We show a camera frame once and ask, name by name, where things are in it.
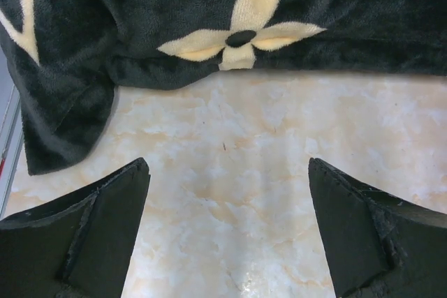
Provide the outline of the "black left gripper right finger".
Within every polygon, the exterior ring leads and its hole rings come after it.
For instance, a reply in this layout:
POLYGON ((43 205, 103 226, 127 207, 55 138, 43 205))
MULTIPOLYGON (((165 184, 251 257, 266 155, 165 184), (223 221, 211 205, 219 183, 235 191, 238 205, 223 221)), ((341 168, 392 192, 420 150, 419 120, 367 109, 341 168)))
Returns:
POLYGON ((446 215, 309 160, 336 297, 446 297, 446 215))

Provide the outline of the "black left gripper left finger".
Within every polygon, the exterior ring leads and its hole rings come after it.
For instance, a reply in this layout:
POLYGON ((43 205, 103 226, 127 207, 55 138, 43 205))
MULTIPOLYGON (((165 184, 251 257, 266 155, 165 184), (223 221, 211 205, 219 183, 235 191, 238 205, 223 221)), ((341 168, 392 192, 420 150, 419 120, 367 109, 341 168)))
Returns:
POLYGON ((149 188, 143 158, 1 220, 2 297, 121 297, 149 188))

